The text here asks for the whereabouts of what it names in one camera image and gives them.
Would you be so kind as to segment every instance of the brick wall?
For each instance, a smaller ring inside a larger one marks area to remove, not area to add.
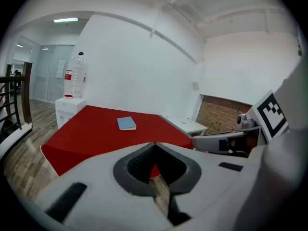
[[[196,122],[207,127],[205,134],[234,131],[236,117],[246,113],[251,105],[223,98],[203,96]]]

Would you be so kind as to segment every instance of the blue notebook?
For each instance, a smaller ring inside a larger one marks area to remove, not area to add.
[[[130,116],[124,118],[117,118],[117,123],[120,130],[136,130],[137,128],[136,124]]]

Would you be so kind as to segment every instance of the bottle label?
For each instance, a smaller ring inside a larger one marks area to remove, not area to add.
[[[65,77],[64,77],[64,79],[71,80],[71,78],[72,78],[72,73],[73,73],[72,70],[66,70],[66,71],[65,71]]]

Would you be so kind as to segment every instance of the fluorescent light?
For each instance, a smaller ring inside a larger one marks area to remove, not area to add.
[[[69,21],[78,21],[78,18],[66,18],[66,19],[58,19],[58,20],[53,20],[54,22],[69,22]]]

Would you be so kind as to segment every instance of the wooden floor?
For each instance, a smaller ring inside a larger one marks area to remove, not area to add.
[[[18,113],[21,123],[24,123],[21,107],[18,96]],[[58,177],[40,150],[40,146],[48,141],[58,127],[54,104],[31,99],[30,110],[32,132],[9,153],[3,170],[8,183],[17,193],[34,200],[42,189]],[[169,188],[162,177],[150,180],[150,186],[155,188],[157,207],[167,215]]]

